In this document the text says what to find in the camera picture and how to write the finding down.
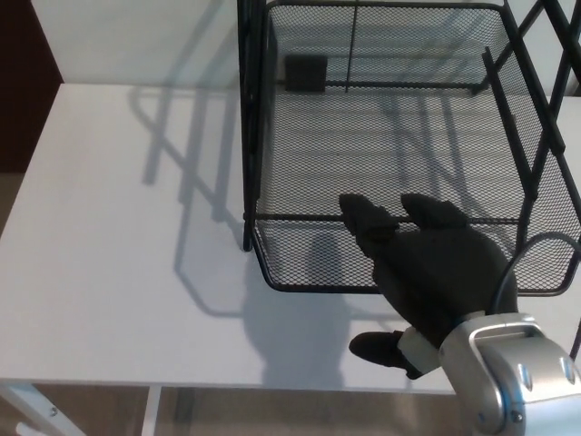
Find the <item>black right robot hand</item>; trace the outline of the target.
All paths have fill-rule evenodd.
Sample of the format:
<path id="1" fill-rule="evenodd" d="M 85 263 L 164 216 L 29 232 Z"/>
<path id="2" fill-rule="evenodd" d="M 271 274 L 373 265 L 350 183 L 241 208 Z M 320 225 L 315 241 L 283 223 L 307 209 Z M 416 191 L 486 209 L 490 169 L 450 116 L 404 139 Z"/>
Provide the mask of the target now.
<path id="1" fill-rule="evenodd" d="M 510 274 L 501 282 L 507 257 L 453 203 L 418 193 L 400 200 L 414 231 L 402 232 L 393 215 L 362 194 L 339 198 L 346 228 L 373 262 L 373 282 L 409 323 L 404 331 L 360 333 L 349 350 L 416 380 L 439 368 L 443 341 L 468 315 L 486 312 L 496 291 L 498 311 L 517 312 L 517 281 Z"/>

